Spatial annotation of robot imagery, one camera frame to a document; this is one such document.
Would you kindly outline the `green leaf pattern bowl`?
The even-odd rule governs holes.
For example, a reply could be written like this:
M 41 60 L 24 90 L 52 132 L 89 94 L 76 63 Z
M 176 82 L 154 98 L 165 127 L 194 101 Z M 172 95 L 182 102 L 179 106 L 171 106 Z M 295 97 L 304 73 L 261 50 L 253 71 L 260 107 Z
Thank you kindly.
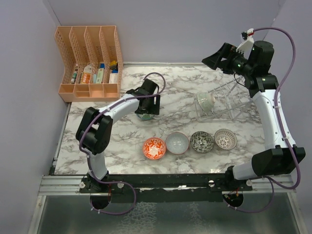
M 143 121 L 151 120 L 155 117 L 153 114 L 136 114 L 136 116 Z

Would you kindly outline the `green white geometric bowl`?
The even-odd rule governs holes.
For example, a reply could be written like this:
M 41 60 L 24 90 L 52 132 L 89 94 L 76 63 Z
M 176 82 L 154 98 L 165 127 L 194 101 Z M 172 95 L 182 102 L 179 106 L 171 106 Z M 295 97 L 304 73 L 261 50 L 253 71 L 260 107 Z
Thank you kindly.
M 197 94 L 197 101 L 201 109 L 207 113 L 213 109 L 216 99 L 213 93 L 200 92 Z

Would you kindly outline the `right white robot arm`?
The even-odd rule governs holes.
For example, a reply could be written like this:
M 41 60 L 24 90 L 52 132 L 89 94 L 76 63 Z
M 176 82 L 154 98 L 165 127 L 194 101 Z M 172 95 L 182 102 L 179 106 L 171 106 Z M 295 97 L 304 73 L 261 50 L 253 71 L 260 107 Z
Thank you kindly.
M 252 45 L 249 58 L 238 52 L 231 44 L 224 43 L 202 63 L 225 74 L 241 75 L 244 85 L 259 112 L 265 150 L 253 155 L 249 163 L 230 168 L 231 175 L 224 178 L 225 187 L 234 191 L 242 180 L 262 176 L 277 176 L 299 170 L 299 163 L 305 157 L 303 147 L 297 147 L 289 132 L 281 107 L 277 77 L 269 72 L 274 54 L 273 45 L 266 41 L 256 41 Z

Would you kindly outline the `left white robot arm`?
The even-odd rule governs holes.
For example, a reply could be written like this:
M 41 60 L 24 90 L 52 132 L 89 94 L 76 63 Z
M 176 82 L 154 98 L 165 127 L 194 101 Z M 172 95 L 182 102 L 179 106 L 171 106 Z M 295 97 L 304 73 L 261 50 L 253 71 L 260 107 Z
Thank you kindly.
M 131 113 L 159 115 L 161 92 L 159 85 L 146 79 L 140 87 L 128 90 L 108 106 L 100 109 L 89 107 L 85 111 L 76 140 L 79 141 L 79 150 L 87 156 L 91 187 L 96 192 L 105 191 L 108 185 L 104 150 L 110 142 L 113 125 Z

